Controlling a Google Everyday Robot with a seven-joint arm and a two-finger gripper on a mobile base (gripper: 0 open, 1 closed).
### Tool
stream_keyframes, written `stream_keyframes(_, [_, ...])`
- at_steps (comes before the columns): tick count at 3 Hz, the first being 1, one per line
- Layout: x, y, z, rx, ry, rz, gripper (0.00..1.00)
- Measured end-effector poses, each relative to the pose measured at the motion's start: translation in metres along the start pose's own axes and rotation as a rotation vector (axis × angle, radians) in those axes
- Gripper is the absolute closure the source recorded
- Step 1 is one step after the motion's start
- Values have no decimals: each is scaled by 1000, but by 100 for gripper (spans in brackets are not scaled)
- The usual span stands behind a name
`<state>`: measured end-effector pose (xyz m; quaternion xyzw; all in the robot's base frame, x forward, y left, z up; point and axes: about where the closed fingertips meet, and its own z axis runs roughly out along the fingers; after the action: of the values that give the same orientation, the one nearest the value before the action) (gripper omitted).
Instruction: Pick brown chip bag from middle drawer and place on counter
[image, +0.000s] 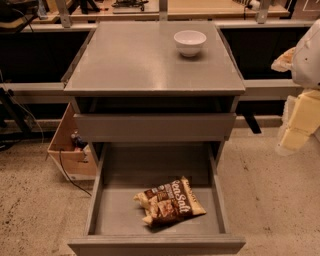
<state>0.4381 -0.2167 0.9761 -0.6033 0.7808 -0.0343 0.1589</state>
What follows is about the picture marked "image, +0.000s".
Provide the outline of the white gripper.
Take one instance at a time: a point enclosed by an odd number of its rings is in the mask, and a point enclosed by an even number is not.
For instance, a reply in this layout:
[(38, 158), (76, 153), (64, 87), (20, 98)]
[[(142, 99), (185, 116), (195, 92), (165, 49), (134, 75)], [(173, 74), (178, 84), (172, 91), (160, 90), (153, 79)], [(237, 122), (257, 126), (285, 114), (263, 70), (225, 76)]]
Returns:
[[(291, 69), (295, 47), (281, 54), (271, 69), (286, 72)], [(297, 97), (289, 96), (285, 104), (285, 127), (278, 133), (276, 152), (288, 156), (299, 151), (320, 126), (320, 92), (304, 90)]]

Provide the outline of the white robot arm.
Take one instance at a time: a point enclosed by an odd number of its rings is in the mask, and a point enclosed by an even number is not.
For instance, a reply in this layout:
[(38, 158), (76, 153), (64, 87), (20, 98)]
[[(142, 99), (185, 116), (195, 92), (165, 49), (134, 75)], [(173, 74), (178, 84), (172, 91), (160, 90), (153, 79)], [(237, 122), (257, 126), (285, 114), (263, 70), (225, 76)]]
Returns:
[(320, 20), (316, 20), (297, 45), (273, 61), (271, 69), (290, 70), (295, 84), (304, 88), (285, 103), (283, 125), (276, 152), (291, 155), (300, 150), (320, 127)]

